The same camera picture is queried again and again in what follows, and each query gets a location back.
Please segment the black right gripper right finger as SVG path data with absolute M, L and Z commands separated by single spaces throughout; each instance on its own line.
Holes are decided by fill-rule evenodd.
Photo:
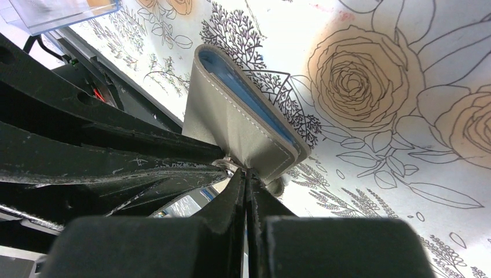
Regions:
M 390 218 L 298 217 L 245 173 L 251 277 L 433 277 L 417 234 Z

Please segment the grey leather card holder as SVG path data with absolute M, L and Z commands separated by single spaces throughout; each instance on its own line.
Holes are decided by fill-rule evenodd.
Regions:
M 183 135 L 220 147 L 252 168 L 275 197 L 283 174 L 305 160 L 310 147 L 243 70 L 220 48 L 195 49 Z

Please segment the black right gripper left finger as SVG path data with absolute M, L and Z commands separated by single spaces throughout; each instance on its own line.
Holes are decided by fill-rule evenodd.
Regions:
M 59 235 L 42 277 L 241 277 L 246 176 L 190 217 L 83 217 Z

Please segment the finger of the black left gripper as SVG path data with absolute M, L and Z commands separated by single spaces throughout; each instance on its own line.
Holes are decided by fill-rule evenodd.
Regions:
M 76 146 L 212 162 L 215 146 L 144 122 L 90 96 L 1 37 L 1 121 Z
M 209 162 L 71 145 L 1 124 L 1 216 L 64 226 L 86 215 L 143 215 L 226 178 Z

